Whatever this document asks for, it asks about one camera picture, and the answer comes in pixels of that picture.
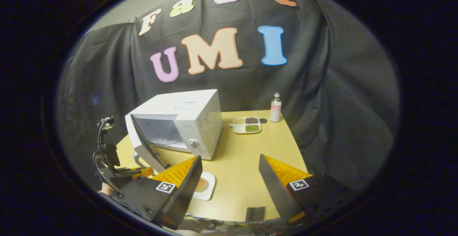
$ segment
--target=white microwave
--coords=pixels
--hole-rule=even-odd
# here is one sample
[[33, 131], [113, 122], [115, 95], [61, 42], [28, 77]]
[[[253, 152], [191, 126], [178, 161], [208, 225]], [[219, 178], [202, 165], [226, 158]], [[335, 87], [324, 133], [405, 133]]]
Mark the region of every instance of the white microwave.
[[210, 160], [223, 128], [218, 90], [156, 95], [129, 112], [126, 125], [135, 152], [157, 172], [165, 168], [151, 145]]

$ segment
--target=wooden table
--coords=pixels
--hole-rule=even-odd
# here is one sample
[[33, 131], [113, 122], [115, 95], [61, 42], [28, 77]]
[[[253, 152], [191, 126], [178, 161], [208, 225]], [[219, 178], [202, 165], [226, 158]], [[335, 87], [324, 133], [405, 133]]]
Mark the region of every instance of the wooden table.
[[[203, 171], [216, 178], [210, 200], [193, 198], [187, 213], [226, 221], [245, 221], [247, 208], [265, 207], [264, 219], [278, 218], [267, 187], [259, 173], [259, 155], [276, 158], [307, 172], [299, 148], [283, 117], [278, 123], [270, 121], [270, 110], [222, 112], [223, 129], [211, 161], [202, 160]], [[235, 134], [228, 122], [237, 117], [265, 118], [261, 131], [254, 134]], [[133, 160], [133, 147], [127, 135], [118, 145], [121, 167], [138, 167]], [[155, 148], [161, 159], [171, 165], [191, 158], [191, 153]]]

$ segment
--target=bottle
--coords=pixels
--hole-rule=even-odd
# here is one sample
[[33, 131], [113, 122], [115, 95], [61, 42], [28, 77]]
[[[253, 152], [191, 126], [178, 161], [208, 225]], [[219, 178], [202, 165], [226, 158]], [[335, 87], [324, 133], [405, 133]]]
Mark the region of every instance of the bottle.
[[275, 93], [273, 95], [275, 98], [270, 102], [270, 121], [279, 122], [280, 121], [280, 112], [282, 110], [282, 101], [280, 100], [280, 93]]

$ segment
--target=plate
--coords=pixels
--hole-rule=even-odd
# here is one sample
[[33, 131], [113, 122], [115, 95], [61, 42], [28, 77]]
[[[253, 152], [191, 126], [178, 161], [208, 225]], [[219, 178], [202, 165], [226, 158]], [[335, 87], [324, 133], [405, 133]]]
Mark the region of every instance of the plate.
[[198, 198], [200, 200], [209, 200], [211, 198], [211, 194], [213, 193], [213, 189], [215, 187], [215, 176], [208, 172], [202, 172], [201, 178], [208, 182], [208, 187], [201, 191], [201, 192], [194, 192], [193, 197]]

